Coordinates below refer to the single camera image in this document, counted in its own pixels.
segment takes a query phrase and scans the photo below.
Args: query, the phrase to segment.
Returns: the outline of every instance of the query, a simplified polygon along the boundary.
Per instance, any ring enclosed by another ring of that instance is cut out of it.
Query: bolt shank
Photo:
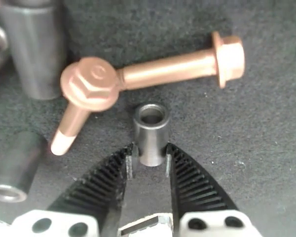
[[[117,71],[124,90],[166,84],[217,74],[211,49],[126,66]]]

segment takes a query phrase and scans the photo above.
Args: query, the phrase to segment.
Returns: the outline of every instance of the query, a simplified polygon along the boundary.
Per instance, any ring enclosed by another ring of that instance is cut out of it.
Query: hex bolt head
[[[245,70],[245,55],[241,39],[237,36],[221,38],[212,33],[216,52],[218,85],[224,88],[226,81],[242,77]]]
[[[91,111],[110,108],[118,99],[119,80],[116,70],[97,57],[82,58],[62,74],[62,89],[77,106]]]

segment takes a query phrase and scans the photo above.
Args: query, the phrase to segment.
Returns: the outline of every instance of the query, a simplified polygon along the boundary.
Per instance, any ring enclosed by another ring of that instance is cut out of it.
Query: copper bolt
[[[214,75],[224,88],[226,81],[240,78],[245,68],[240,38],[221,38],[218,32],[213,32],[212,37],[213,48],[118,70],[97,57],[82,58],[66,67],[61,88],[70,102],[52,141],[52,153],[64,155],[90,113],[112,107],[120,91]]]

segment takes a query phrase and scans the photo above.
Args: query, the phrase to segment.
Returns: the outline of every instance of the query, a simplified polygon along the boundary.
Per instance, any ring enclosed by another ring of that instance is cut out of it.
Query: gray felt surface
[[[97,55],[119,67],[210,46],[209,32],[243,39],[246,72],[225,89],[214,78],[121,93],[93,114],[63,157],[41,164],[28,199],[0,203],[11,222],[46,208],[74,178],[132,141],[133,108],[171,109],[171,141],[196,158],[264,236],[296,236],[296,0],[66,0],[74,60]],[[0,159],[11,135],[36,129],[51,139],[66,100],[34,101],[7,66],[0,73]],[[144,168],[129,184],[122,224],[171,211],[168,180]]]

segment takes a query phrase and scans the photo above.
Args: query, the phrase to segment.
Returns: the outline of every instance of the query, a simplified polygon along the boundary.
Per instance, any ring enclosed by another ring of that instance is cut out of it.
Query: bolt tip
[[[69,150],[75,138],[76,136],[69,137],[57,130],[50,146],[51,152],[56,156],[64,155]]]

